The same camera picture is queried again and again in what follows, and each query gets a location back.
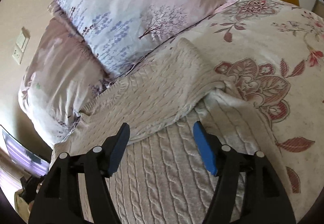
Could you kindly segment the cream floral bed sheet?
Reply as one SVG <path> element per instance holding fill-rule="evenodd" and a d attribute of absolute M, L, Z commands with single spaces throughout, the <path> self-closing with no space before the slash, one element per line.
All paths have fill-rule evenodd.
<path fill-rule="evenodd" d="M 237 0 L 181 37 L 267 121 L 301 221 L 323 189 L 323 19 L 279 0 Z"/>

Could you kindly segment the beige cable knit sweater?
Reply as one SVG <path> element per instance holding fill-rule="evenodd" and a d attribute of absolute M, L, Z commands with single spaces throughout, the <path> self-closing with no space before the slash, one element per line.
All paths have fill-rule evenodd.
<path fill-rule="evenodd" d="M 207 172 L 193 137 L 200 121 L 221 143 L 245 154 L 266 154 L 287 192 L 288 175 L 261 113 L 240 99 L 187 39 L 158 52 L 152 63 L 118 80 L 81 109 L 71 135 L 54 146 L 83 154 L 128 123 L 131 136 L 117 172 L 107 180 L 122 223 L 201 223 L 217 179 Z"/>

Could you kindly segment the pink lavender print pillow right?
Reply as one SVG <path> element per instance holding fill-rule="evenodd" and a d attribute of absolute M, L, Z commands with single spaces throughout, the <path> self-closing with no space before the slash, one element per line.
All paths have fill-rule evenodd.
<path fill-rule="evenodd" d="M 113 78 L 225 0 L 53 0 L 48 9 Z"/>

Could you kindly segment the pink floral pillow left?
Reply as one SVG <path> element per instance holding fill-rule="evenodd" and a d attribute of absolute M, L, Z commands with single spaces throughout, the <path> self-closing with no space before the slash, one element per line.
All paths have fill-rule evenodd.
<path fill-rule="evenodd" d="M 69 135 L 80 109 L 110 86 L 91 50 L 51 19 L 18 92 L 20 108 L 50 147 Z"/>

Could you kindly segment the white wall switch plate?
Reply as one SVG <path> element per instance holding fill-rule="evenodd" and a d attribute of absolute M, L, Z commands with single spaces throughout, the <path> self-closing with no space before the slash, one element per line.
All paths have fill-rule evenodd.
<path fill-rule="evenodd" d="M 20 65 L 22 62 L 22 58 L 24 56 L 29 40 L 30 40 L 29 31 L 25 27 L 22 27 L 19 35 L 16 38 L 14 50 L 12 53 L 12 58 L 18 65 Z"/>

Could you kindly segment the dark screen by window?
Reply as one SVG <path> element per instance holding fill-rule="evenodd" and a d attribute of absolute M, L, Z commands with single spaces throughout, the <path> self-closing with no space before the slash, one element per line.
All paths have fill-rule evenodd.
<path fill-rule="evenodd" d="M 3 126 L 1 126 L 1 148 L 13 163 L 30 175 L 41 177 L 48 173 L 49 163 L 25 148 Z"/>

